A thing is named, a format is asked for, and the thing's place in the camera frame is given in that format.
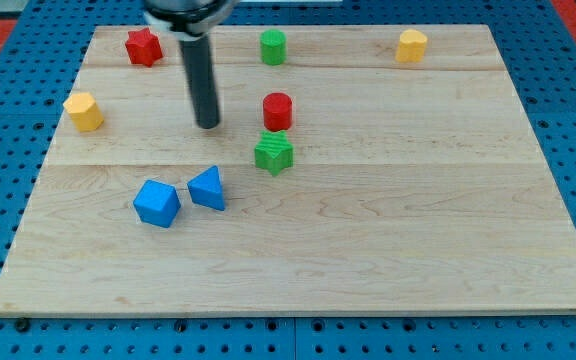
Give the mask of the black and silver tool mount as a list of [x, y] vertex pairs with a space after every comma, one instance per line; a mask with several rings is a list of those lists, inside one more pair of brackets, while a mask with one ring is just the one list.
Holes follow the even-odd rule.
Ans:
[[224, 22], [239, 0], [143, 0], [147, 24], [181, 41], [195, 41]]

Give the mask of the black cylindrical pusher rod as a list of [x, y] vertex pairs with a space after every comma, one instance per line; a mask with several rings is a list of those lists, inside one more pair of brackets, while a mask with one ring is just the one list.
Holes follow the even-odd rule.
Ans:
[[220, 124], [221, 115], [210, 38], [204, 35], [179, 45], [196, 124], [202, 129], [213, 129]]

